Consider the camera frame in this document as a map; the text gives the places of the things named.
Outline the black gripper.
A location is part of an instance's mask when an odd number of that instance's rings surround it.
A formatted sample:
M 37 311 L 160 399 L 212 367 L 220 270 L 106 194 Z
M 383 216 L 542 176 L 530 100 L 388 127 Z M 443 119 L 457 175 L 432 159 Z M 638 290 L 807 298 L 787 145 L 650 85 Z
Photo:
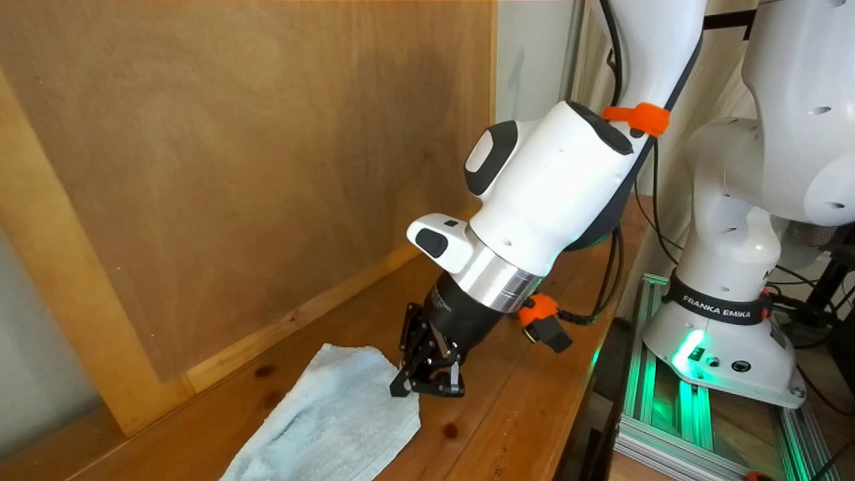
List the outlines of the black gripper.
M 449 275 L 441 275 L 421 304 L 405 304 L 401 330 L 403 365 L 391 382 L 391 397 L 427 393 L 463 399 L 463 365 L 499 318 L 502 311 L 484 308 Z

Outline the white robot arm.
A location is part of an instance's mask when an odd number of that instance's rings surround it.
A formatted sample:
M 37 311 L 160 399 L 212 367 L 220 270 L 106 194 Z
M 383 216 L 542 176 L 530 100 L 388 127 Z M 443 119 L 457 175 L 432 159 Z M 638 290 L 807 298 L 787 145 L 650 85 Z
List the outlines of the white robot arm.
M 506 317 L 535 342 L 568 345 L 540 283 L 592 236 L 667 131 L 703 49 L 706 7 L 600 0 L 618 100 L 598 112 L 562 103 L 535 124 L 490 127 L 465 162 L 480 208 L 408 226 L 441 279 L 405 311 L 395 397 L 460 397 L 468 353 Z M 678 148 L 691 231 L 644 345 L 691 386 L 797 410 L 807 389 L 765 286 L 787 223 L 855 220 L 855 0 L 759 0 L 743 85 L 749 119 L 706 124 Z

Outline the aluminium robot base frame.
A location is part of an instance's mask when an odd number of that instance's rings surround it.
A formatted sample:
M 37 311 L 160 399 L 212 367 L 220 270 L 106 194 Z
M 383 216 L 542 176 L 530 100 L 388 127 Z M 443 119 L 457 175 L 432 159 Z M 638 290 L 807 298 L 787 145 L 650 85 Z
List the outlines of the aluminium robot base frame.
M 615 453 L 678 481 L 759 481 L 759 467 L 714 426 L 714 399 L 662 367 L 640 342 L 667 282 L 644 275 L 632 318 L 626 399 Z M 771 410 L 771 443 L 782 481 L 841 481 L 838 454 L 826 443 L 809 406 Z

